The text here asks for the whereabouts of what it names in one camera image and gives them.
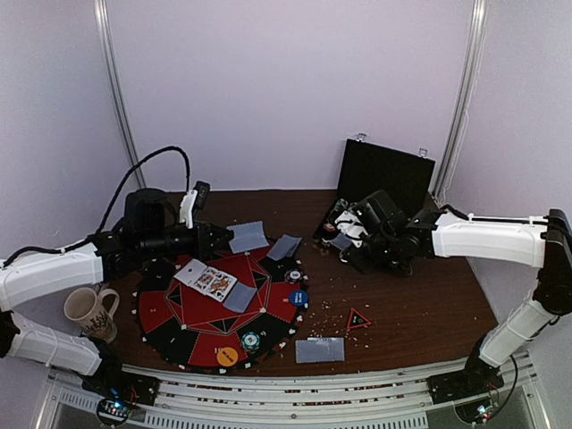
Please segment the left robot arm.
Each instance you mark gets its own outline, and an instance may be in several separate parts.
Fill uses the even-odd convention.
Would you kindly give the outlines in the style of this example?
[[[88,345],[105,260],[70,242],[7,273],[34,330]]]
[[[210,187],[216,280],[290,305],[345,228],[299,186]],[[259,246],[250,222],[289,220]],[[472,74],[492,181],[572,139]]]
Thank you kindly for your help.
[[[1,262],[1,355],[24,358],[92,376],[110,397],[123,395],[128,376],[103,341],[71,336],[15,313],[25,302],[76,286],[120,280],[153,259],[193,256],[204,260],[233,239],[232,231],[196,220],[210,186],[187,182],[178,207],[165,191],[143,188],[125,198],[122,218],[103,223],[85,239],[62,248],[28,246]]]

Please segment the king of diamonds card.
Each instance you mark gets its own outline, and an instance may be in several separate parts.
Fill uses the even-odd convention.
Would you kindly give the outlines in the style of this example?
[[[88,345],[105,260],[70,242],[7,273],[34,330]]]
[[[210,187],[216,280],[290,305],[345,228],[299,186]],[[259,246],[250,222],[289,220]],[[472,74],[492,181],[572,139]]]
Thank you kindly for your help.
[[[217,274],[219,274],[217,269],[208,266],[191,284],[191,288],[198,291],[202,295],[206,295],[211,283],[216,279]]]

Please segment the orange big blind button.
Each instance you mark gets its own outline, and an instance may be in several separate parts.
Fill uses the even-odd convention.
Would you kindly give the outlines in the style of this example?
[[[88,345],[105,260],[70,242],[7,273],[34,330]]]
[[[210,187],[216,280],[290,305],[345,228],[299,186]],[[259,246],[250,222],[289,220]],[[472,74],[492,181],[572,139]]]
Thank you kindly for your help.
[[[220,366],[231,367],[237,364],[239,353],[233,347],[221,347],[216,351],[216,360]]]

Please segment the queen of spades card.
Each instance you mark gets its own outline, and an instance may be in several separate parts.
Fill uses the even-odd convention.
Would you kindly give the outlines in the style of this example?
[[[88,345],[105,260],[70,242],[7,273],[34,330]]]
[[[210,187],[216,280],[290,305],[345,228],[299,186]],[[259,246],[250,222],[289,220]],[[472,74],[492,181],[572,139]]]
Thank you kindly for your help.
[[[209,283],[206,289],[206,295],[209,298],[215,299],[218,302],[223,302],[227,295],[230,293],[237,278],[227,273],[219,272],[214,276],[214,279]]]

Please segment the grey playing card deck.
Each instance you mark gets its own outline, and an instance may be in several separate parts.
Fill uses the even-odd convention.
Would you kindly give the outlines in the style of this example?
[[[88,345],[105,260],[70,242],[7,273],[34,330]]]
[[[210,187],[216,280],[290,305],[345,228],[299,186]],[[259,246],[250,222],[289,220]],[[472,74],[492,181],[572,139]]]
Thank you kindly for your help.
[[[353,241],[343,234],[338,234],[334,239],[330,240],[330,244],[340,251],[344,251],[353,245]]]

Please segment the dealt blue card pair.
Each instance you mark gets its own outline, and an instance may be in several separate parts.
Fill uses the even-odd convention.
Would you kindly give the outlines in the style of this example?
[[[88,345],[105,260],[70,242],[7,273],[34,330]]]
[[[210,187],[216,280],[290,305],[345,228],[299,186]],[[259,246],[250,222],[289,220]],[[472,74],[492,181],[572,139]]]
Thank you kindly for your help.
[[[345,339],[322,337],[312,340],[312,359],[315,362],[343,362],[345,360]]]

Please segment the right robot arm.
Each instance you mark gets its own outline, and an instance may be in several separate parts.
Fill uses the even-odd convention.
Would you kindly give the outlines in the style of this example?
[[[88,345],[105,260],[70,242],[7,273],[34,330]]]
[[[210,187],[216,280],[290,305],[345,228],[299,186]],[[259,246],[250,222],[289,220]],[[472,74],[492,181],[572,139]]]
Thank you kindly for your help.
[[[491,217],[444,206],[408,217],[379,190],[348,205],[333,224],[351,243],[345,258],[363,272],[388,267],[410,274],[417,257],[520,265],[532,272],[535,284],[523,303],[477,342],[468,368],[459,373],[458,387],[466,394],[477,394],[492,380],[492,368],[571,312],[571,223],[560,209]]]

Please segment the blue small blind button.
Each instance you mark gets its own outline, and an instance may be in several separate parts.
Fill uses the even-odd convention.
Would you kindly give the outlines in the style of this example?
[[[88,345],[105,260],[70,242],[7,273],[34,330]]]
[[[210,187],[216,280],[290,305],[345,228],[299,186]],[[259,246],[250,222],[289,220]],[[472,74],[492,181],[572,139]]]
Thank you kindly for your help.
[[[308,307],[309,295],[304,290],[294,290],[289,296],[289,302],[295,307]]]

